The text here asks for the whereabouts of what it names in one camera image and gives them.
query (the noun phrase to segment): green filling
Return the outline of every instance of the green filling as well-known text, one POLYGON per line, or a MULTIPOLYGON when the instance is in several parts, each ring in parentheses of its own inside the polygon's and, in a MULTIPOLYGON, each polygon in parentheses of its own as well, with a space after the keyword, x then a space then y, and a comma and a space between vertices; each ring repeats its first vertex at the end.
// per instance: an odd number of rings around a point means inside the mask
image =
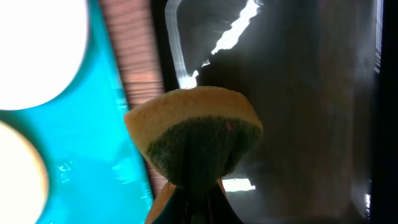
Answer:
POLYGON ((259 127, 240 119, 192 118, 169 128, 148 155, 171 183, 201 198, 261 138, 259 127))

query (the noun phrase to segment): shiny black surface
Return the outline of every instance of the shiny black surface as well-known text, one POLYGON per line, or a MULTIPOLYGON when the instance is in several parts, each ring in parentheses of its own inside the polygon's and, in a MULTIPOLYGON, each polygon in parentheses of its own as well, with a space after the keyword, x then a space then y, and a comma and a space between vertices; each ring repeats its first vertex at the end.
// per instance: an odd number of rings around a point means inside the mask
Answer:
POLYGON ((198 85, 244 94, 263 123, 262 144, 226 177, 256 189, 229 202, 245 223, 366 222, 378 1, 257 1, 238 43, 212 55, 246 2, 169 1, 178 32, 169 24, 171 52, 160 50, 174 58, 165 78, 196 70, 198 85))

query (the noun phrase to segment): brown wooden surface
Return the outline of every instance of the brown wooden surface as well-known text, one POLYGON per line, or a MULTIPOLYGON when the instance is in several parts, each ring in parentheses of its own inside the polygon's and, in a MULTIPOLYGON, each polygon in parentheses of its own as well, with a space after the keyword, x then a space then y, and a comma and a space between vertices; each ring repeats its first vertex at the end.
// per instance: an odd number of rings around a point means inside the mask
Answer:
MULTIPOLYGON (((148 0, 101 0, 130 108, 163 93, 148 0)), ((146 163, 154 196, 166 183, 146 163)))

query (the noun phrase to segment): cream colored plate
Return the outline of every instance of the cream colored plate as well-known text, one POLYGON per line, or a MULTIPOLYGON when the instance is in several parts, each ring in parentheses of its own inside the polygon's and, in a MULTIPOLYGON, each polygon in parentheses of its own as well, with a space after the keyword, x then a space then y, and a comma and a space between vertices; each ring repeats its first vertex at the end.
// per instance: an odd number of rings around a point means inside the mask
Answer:
POLYGON ((0 110, 46 103, 72 82, 85 54, 85 0, 0 1, 0 110))
POLYGON ((49 193, 43 160, 33 145, 0 121, 0 223, 35 223, 49 193))

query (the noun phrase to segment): turquoise surface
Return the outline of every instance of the turquoise surface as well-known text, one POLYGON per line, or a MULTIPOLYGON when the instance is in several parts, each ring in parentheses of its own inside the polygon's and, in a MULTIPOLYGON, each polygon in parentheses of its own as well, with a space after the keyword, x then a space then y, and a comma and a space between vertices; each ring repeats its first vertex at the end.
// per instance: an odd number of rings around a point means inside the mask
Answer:
POLYGON ((39 224, 144 223, 153 201, 149 181, 123 123, 127 104, 101 9, 97 1, 89 5, 90 38, 74 81, 44 105, 0 111, 0 120, 47 166, 50 195, 39 224))

